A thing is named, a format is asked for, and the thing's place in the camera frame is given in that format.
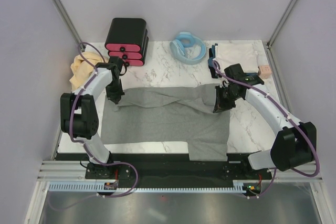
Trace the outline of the yellow t shirt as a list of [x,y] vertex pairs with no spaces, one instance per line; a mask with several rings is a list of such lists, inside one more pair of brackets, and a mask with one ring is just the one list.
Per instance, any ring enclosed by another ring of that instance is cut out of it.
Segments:
[[[108,61],[108,58],[94,52],[83,52],[83,56],[94,66],[99,63]],[[93,66],[89,65],[83,60],[81,55],[77,55],[74,58],[73,63],[70,66],[73,76],[70,78],[71,90],[74,91],[82,86],[93,72]]]

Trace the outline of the grey t shirt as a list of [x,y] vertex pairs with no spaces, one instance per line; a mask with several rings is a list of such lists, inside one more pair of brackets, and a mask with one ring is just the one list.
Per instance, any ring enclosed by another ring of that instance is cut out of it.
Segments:
[[192,161],[226,161],[230,112],[214,113],[214,84],[132,88],[105,100],[103,144],[184,142]]

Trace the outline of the black pink drawer box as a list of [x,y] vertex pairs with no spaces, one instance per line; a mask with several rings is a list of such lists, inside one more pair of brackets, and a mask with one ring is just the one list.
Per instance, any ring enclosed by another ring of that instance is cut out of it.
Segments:
[[146,26],[142,18],[114,18],[104,44],[108,56],[119,57],[128,66],[143,66],[149,43]]

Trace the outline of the light blue headphones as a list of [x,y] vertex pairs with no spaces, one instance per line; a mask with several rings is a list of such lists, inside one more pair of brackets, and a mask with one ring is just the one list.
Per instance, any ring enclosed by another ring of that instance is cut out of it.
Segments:
[[[198,56],[191,58],[187,53],[188,50],[193,47],[199,47],[200,53]],[[199,64],[206,55],[205,43],[197,36],[186,31],[180,32],[174,40],[169,43],[169,48],[172,56],[186,65]]]

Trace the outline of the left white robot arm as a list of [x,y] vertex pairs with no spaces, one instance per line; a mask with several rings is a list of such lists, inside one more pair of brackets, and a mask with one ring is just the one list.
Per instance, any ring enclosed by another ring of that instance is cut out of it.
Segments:
[[118,171],[110,151],[102,143],[98,133],[99,118],[96,100],[106,91],[108,100],[118,104],[124,95],[120,77],[126,69],[119,57],[110,57],[107,63],[95,65],[87,81],[72,93],[60,98],[61,130],[70,140],[81,144],[89,158],[85,179],[111,179]]

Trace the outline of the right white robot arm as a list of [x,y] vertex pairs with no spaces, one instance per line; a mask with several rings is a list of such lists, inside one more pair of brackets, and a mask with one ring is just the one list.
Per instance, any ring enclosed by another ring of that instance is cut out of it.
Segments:
[[214,70],[228,83],[216,86],[214,113],[229,111],[238,99],[252,105],[269,124],[275,134],[271,149],[249,154],[240,166],[241,174],[254,178],[260,169],[276,168],[282,172],[293,170],[303,176],[315,177],[320,171],[317,155],[317,129],[311,122],[302,122],[279,104],[270,94],[264,81],[246,74],[240,64],[223,72],[217,61]]

